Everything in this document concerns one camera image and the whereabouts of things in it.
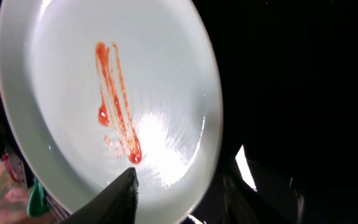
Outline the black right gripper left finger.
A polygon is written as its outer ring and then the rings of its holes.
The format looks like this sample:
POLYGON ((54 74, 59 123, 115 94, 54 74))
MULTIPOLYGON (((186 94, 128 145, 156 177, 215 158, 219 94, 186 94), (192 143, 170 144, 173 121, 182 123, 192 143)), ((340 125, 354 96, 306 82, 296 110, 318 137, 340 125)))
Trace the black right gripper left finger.
POLYGON ((92 201, 62 221, 63 224, 134 224, 139 182, 130 167, 92 201))

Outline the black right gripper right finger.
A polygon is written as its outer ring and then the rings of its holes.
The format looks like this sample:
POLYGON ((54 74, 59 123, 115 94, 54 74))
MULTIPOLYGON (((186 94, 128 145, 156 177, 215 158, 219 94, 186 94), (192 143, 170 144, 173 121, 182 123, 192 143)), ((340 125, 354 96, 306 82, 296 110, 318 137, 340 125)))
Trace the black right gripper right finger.
POLYGON ((296 197, 287 180, 254 161, 246 160, 256 188, 248 185, 239 164, 222 162, 224 221, 226 223, 300 223, 296 197))

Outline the light blue plate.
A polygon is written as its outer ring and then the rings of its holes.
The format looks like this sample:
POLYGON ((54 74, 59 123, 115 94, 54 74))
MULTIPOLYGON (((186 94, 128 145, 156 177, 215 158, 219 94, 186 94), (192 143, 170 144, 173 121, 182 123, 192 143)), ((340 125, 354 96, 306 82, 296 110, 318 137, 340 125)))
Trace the light blue plate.
POLYGON ((180 223, 216 169, 219 72, 191 1, 3 1, 0 89, 16 142, 74 213, 129 167, 137 223, 180 223))

